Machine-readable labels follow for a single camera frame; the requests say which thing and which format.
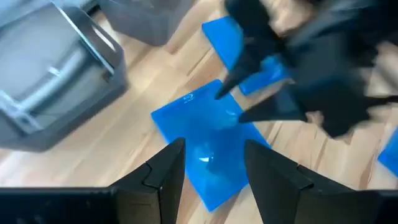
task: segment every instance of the blue plastic sheet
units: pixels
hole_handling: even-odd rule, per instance
[[[248,184],[245,140],[269,147],[252,123],[238,123],[243,111],[230,94],[214,99],[221,84],[212,81],[152,112],[167,142],[186,139],[185,171],[209,211]]]
[[[379,161],[398,177],[398,129],[380,153]]]
[[[243,34],[239,26],[227,16],[204,23],[202,30],[225,67],[231,70],[243,47]],[[286,69],[276,57],[267,57],[262,62],[262,67],[262,72],[252,75],[239,85],[245,96],[287,77]]]

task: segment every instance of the wooden floor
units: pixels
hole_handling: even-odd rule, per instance
[[[273,2],[275,26],[294,26],[305,16],[289,14],[294,5]],[[124,47],[130,90],[69,137],[42,154],[0,151],[0,186],[107,186],[134,170],[165,146],[150,112],[216,79],[226,70],[201,32],[201,24],[223,13],[219,0],[198,0],[172,40],[150,47],[117,34],[102,15],[99,23]],[[372,77],[370,93],[385,93]],[[233,95],[247,108],[264,94]],[[343,139],[329,139],[315,124],[295,121],[256,123],[273,149],[354,189],[397,189],[397,179],[377,156],[398,121],[398,109],[373,110],[377,122]],[[208,213],[185,180],[178,223],[262,223],[249,186]]]

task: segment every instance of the transparent blue plastic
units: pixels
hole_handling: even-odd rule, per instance
[[[379,161],[398,177],[398,129],[379,155]]]
[[[245,140],[269,147],[252,123],[238,123],[243,111],[230,94],[215,100],[221,84],[212,81],[152,112],[168,143],[178,137],[186,139],[185,171],[209,211],[248,184]]]
[[[243,34],[239,26],[227,16],[204,23],[202,30],[225,67],[231,70],[242,50]],[[262,72],[252,75],[239,85],[245,96],[287,77],[286,70],[276,57],[267,57],[262,62],[262,67]]]

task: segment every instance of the gray storage container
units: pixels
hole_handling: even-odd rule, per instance
[[[166,44],[195,0],[99,0],[112,28],[147,44]]]
[[[0,49],[2,148],[49,149],[127,88],[122,48],[77,7],[0,27]]]

